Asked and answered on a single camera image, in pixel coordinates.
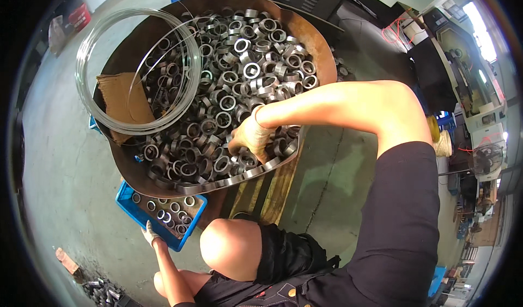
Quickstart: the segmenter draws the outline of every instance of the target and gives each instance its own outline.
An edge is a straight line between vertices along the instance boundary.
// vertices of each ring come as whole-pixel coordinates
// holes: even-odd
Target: person's arm
[[[236,153],[246,146],[266,162],[263,148],[269,134],[282,125],[333,125],[373,133],[378,136],[378,157],[404,142],[432,143],[412,90],[401,82],[381,80],[332,83],[265,105],[234,132],[229,150]]]
[[[193,294],[185,283],[184,277],[174,265],[165,241],[161,240],[161,238],[153,240],[152,246],[156,252],[156,258],[158,258],[158,265],[160,266],[162,282],[169,305],[174,306],[181,302],[194,303]]]

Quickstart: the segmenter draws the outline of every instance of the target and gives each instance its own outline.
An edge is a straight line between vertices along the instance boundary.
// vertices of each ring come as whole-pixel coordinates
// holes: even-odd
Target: black shirt
[[[376,161],[348,264],[306,284],[315,307],[422,306],[438,260],[438,171],[431,145],[408,142]],[[192,307],[181,303],[176,307]]]

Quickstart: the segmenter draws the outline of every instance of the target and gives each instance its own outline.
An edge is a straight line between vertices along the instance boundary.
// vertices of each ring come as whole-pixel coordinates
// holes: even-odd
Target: twine spool
[[[427,124],[430,129],[430,136],[432,137],[433,142],[439,141],[439,126],[438,121],[434,117],[434,115],[431,115],[427,118]]]
[[[447,130],[443,130],[439,136],[439,141],[433,142],[434,150],[436,151],[437,157],[452,155],[452,142],[450,135]]]

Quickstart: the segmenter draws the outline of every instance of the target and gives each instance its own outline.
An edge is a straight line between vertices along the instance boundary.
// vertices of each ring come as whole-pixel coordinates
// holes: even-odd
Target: work glove
[[[155,238],[162,239],[162,237],[160,237],[158,234],[156,234],[156,232],[153,231],[153,226],[151,225],[150,220],[147,220],[147,224],[145,225],[145,230],[142,229],[142,233],[143,233],[143,236],[145,237],[145,240],[147,240],[147,242],[149,243],[149,245],[151,245],[151,247],[153,246],[153,240]]]
[[[265,153],[265,145],[269,141],[270,134],[276,128],[264,128],[256,121],[256,113],[262,106],[254,108],[251,116],[245,119],[242,124],[232,131],[232,141],[229,142],[229,153],[237,155],[241,147],[247,147],[252,154],[263,164],[268,162]]]

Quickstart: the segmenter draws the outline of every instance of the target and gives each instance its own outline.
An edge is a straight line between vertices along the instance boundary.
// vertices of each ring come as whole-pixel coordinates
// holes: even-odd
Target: person's leg
[[[216,219],[200,237],[203,260],[210,268],[237,281],[254,281],[262,258],[262,234],[257,223]]]
[[[208,273],[196,273],[185,269],[180,269],[178,272],[185,278],[185,282],[189,286],[193,296],[196,296],[198,291],[200,291],[203,285],[211,278],[211,275]],[[167,298],[162,281],[162,272],[158,271],[154,274],[154,288],[160,295]]]
[[[310,235],[247,220],[212,221],[201,234],[200,250],[215,271],[258,284],[275,284],[327,267],[326,251]]]

